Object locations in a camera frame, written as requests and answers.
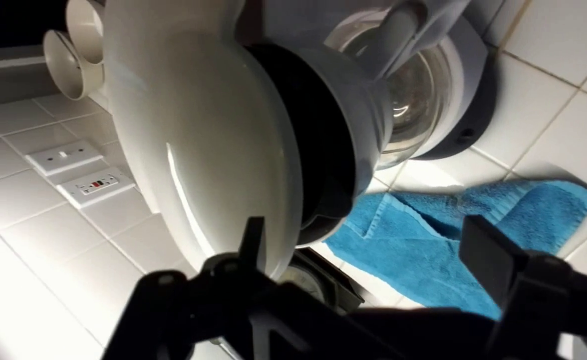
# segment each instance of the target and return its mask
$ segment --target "blue towel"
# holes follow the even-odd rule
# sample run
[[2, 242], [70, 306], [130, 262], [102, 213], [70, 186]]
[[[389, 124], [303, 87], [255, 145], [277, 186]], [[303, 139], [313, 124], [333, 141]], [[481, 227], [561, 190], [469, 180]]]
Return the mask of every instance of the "blue towel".
[[517, 246], [555, 255], [587, 216], [587, 189], [547, 180], [461, 194], [365, 194], [327, 245], [425, 306], [497, 318], [497, 304], [457, 259], [465, 216], [485, 216]]

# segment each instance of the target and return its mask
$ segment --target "wall socket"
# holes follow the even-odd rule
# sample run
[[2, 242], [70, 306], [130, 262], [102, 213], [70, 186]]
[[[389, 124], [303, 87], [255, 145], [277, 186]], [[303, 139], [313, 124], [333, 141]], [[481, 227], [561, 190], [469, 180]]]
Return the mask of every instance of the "wall socket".
[[136, 184], [118, 169], [110, 167], [100, 172], [74, 179], [58, 184], [58, 192], [64, 194], [76, 208], [86, 208], [120, 192], [134, 189]]
[[102, 160], [102, 155], [88, 143], [72, 143], [42, 152], [26, 155], [26, 160], [42, 175], [52, 176], [88, 162]]

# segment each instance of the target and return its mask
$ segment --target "electrical outlet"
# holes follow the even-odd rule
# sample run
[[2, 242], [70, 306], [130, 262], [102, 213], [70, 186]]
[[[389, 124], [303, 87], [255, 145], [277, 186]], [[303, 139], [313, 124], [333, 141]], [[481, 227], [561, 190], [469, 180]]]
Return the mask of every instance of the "electrical outlet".
[[66, 184], [58, 184], [56, 189], [76, 208], [86, 208], [134, 186], [136, 184], [122, 170], [112, 167], [82, 179], [74, 179]]
[[102, 155], [88, 143], [72, 143], [42, 152], [26, 155], [26, 160], [42, 175], [52, 176], [70, 169], [78, 169], [96, 160], [102, 160]]

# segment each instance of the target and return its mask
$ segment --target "white appliance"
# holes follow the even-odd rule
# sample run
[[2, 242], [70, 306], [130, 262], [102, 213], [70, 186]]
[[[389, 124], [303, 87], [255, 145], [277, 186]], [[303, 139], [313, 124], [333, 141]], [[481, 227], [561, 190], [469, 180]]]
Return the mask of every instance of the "white appliance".
[[467, 2], [108, 0], [116, 130], [191, 267], [235, 253], [263, 216], [263, 271], [279, 278], [375, 167], [437, 148], [487, 57], [459, 19]]

